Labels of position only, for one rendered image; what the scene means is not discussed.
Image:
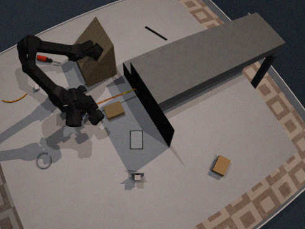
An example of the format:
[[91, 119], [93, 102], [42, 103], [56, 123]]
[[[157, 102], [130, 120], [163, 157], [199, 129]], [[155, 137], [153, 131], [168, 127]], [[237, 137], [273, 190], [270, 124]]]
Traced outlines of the black flat panel with round hole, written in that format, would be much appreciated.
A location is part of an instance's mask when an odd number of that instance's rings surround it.
[[175, 130], [166, 118], [165, 114], [163, 113], [157, 102], [155, 101], [154, 97], [151, 95], [151, 92], [148, 90], [143, 80], [140, 78], [132, 63], [130, 63], [130, 66], [131, 87], [132, 89], [137, 90], [134, 90], [135, 94], [144, 106], [148, 115], [152, 119], [153, 123], [157, 127], [163, 139], [165, 140], [166, 144], [168, 145], [168, 147], [170, 147]]

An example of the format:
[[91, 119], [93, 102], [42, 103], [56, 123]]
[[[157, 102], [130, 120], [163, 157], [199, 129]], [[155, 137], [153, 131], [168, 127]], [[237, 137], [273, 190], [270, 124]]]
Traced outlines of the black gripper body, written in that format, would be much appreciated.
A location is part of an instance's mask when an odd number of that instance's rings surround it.
[[80, 85], [76, 89], [76, 94], [79, 94], [79, 95], [83, 96], [83, 98], [84, 98], [84, 104], [79, 110], [82, 110], [85, 112], [87, 111], [90, 114], [89, 121], [91, 122], [92, 125], [96, 126], [101, 120], [104, 119], [104, 114], [99, 109], [95, 110], [97, 107], [93, 104], [93, 102], [89, 98], [89, 96], [88, 95], [86, 96], [86, 94], [84, 93], [86, 91], [87, 91], [87, 89], [83, 85]]

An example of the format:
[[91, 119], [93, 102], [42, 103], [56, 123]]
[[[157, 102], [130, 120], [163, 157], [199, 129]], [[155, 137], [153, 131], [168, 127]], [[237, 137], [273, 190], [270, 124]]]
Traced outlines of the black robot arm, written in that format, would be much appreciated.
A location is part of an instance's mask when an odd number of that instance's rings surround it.
[[76, 88], [67, 91], [65, 88], [56, 85], [36, 65], [36, 55], [37, 52], [64, 55], [68, 57], [68, 61], [74, 62], [86, 56], [93, 56], [92, 58], [97, 61], [104, 49], [98, 43], [93, 45], [91, 40], [82, 44], [65, 45], [42, 41], [39, 37], [27, 35], [18, 42], [17, 50], [23, 72], [48, 94], [52, 104], [57, 106], [62, 113], [66, 112], [66, 125], [81, 127], [82, 115], [86, 114], [85, 111], [79, 110], [84, 104], [83, 96], [76, 94]]

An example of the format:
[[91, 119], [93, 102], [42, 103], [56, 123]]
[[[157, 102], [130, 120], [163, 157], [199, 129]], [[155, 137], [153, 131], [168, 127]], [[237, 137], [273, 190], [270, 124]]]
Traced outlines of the white rectangle with black border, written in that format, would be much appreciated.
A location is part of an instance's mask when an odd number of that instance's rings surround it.
[[142, 149], [143, 137], [142, 131], [131, 131], [131, 149]]

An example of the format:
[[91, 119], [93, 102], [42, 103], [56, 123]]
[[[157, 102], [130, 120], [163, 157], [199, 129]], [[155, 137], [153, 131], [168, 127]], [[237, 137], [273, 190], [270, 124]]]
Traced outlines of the red-handled screwdriver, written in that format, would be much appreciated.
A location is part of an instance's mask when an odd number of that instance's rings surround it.
[[58, 61], [53, 61], [52, 59], [48, 58], [48, 57], [45, 57], [45, 56], [40, 56], [38, 55], [37, 56], [37, 60], [39, 61], [43, 61], [43, 62], [55, 62], [55, 63], [58, 63]]

